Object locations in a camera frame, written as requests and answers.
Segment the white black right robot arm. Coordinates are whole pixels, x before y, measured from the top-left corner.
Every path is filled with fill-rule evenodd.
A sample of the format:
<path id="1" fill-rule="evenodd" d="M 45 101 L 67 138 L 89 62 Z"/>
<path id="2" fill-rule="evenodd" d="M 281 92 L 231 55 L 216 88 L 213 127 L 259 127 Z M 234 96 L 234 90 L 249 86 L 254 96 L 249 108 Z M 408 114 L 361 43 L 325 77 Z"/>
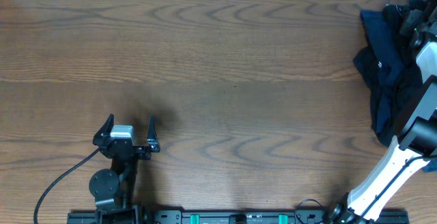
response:
<path id="1" fill-rule="evenodd" d="M 436 0 L 363 10 L 367 46 L 354 65 L 370 89 L 371 127 L 387 150 L 325 223 L 407 223 L 385 205 L 417 171 L 436 170 Z"/>

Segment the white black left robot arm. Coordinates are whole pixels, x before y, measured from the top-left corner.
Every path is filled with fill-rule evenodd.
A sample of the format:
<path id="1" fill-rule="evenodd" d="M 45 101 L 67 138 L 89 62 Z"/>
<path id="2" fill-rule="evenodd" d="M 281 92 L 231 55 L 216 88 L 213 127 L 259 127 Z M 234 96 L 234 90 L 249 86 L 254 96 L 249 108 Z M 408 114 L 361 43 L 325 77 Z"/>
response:
<path id="1" fill-rule="evenodd" d="M 160 152 L 160 144 L 149 119 L 147 144 L 137 145 L 132 126 L 115 125 L 110 115 L 94 135 L 93 144 L 111 160 L 111 167 L 97 171 L 89 181 L 89 191 L 94 196 L 98 223 L 142 223 L 142 209 L 133 204 L 137 165 Z"/>

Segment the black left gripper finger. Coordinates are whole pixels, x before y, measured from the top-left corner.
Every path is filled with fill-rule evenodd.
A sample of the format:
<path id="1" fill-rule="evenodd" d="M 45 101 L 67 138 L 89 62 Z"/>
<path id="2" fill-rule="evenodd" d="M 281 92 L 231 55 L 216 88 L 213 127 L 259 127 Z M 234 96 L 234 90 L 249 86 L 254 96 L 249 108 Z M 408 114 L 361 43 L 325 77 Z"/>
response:
<path id="1" fill-rule="evenodd" d="M 150 152 L 160 152 L 160 144 L 158 142 L 158 136 L 156 134 L 156 129 L 154 127 L 154 117 L 151 115 L 148 131 L 147 131 L 147 143 L 150 149 Z"/>
<path id="2" fill-rule="evenodd" d="M 105 143 L 105 141 L 110 137 L 113 126 L 114 126 L 114 114 L 110 114 L 106 122 L 94 135 L 92 143 L 96 146 L 102 146 Z"/>

